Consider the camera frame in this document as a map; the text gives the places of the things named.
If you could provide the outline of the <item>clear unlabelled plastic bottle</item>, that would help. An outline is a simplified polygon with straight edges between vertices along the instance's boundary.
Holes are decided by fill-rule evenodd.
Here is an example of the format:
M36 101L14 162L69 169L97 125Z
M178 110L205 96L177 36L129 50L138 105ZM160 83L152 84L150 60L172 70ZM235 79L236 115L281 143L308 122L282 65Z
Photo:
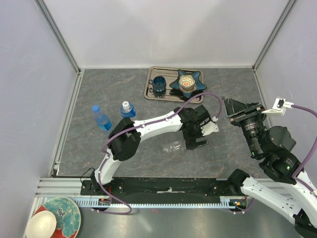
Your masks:
M183 151L185 149L185 146L180 141L175 141L175 142L163 144L161 146L161 149L165 153L172 153L172 152Z

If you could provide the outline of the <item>labelled clear water bottle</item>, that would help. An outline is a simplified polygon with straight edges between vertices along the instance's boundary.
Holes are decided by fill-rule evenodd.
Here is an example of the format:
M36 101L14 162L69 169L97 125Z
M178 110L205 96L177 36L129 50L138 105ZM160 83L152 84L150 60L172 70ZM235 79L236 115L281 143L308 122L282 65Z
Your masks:
M136 111L135 111L134 105L130 102L129 102L129 104L130 104L130 108L127 110L125 110L121 105L120 113L121 113L121 116L123 118L133 118L136 116Z

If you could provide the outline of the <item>white bottle cap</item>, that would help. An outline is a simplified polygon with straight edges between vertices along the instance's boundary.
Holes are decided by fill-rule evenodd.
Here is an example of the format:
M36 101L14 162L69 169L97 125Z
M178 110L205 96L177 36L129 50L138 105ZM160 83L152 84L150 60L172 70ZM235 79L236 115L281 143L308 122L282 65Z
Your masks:
M128 102L128 101L124 101L124 102L122 103L122 107L123 107L125 110L129 109L129 108L130 108L129 102Z

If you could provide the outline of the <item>blue tinted plastic bottle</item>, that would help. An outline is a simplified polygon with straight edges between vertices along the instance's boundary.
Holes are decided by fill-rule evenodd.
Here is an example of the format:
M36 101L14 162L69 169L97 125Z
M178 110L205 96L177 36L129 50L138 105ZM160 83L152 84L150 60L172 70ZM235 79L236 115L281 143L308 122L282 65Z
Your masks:
M97 124L97 126L100 128L100 130L102 131L110 131L111 127L112 127L112 123L110 121L110 119L108 118L108 116L103 112L100 111L98 113L94 113L94 120Z

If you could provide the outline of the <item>blue bottle cap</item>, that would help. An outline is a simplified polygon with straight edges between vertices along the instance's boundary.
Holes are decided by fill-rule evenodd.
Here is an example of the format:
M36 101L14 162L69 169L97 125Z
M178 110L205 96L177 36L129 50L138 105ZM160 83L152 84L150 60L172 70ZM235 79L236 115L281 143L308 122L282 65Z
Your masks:
M92 106L92 112L98 113L99 111L100 111L99 105L93 105L93 106Z

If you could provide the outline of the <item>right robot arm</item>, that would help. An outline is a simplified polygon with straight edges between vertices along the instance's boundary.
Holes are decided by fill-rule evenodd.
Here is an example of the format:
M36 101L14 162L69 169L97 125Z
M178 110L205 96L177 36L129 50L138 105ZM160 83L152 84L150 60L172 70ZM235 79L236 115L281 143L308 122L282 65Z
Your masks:
M292 154L296 141L284 126L266 128L268 116L282 116L287 109L297 108L284 98L276 98L271 109L261 103L242 103L222 97L227 117L233 126L242 129L251 157L259 160L259 167L277 185L294 198L294 202L263 186L248 173L236 169L227 179L232 195L250 196L286 218L304 238L317 236L317 188L305 171L305 164L317 149L314 144L304 161Z

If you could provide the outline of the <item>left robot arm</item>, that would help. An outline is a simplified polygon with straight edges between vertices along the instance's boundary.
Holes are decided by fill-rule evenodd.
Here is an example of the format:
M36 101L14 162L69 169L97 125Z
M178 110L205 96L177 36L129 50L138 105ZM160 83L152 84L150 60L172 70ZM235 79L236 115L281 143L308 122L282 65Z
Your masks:
M92 190L103 195L107 193L119 165L131 159L137 152L139 144L149 138L168 132L182 132L186 148L194 150L207 145L207 140L197 141L213 132L219 132L217 118L212 118L207 109L179 107L173 111L152 119L122 119L109 135L103 147L105 157L101 165L91 175Z

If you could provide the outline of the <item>patterned small bowl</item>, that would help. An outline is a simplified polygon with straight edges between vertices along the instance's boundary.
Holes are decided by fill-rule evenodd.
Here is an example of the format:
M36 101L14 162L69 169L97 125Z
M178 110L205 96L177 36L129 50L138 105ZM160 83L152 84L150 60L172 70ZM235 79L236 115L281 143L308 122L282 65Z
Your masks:
M192 91L195 88L196 82L191 75L182 75L179 77L179 87L184 91Z

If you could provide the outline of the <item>metal tray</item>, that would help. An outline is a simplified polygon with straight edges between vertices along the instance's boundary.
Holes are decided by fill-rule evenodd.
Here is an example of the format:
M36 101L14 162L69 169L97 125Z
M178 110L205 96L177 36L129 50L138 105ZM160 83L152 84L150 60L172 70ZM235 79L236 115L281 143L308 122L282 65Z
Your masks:
M156 92L153 89L150 80L157 76L162 76L166 80L166 89L162 92ZM148 71L144 97L149 100L161 100L171 102L186 102L186 98L180 90L173 89L169 85L178 78L178 69L168 67L151 67Z

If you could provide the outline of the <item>blue ceramic cup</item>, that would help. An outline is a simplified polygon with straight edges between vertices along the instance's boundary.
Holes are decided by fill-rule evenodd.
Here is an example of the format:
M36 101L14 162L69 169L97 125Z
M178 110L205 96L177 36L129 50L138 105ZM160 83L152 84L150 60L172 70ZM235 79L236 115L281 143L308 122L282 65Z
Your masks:
M148 83L152 85L153 91L161 93L166 90L166 79L163 76L156 76L154 79L149 79Z

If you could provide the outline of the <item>red floral plate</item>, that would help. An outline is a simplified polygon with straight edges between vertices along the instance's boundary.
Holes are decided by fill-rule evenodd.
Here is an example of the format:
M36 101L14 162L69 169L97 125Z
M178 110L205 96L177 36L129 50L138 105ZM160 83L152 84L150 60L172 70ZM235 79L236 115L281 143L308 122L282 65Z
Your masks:
M49 211L55 215L57 226L52 238L75 238L81 226L81 213L77 204L68 197L54 197L43 203L34 215Z

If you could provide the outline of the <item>white bowl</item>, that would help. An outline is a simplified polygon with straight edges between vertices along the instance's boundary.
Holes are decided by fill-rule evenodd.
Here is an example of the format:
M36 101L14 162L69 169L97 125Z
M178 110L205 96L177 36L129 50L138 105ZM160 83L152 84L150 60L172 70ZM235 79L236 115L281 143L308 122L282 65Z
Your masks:
M42 211L34 215L26 228L27 238L50 238L56 229L57 220L50 211Z

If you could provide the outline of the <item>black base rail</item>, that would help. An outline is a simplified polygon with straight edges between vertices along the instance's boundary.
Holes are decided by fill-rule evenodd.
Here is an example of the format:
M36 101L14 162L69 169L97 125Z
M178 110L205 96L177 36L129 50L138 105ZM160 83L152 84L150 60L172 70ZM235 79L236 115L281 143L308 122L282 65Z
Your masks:
M128 204L219 203L221 196L241 196L226 180L215 178L116 177L104 188Z

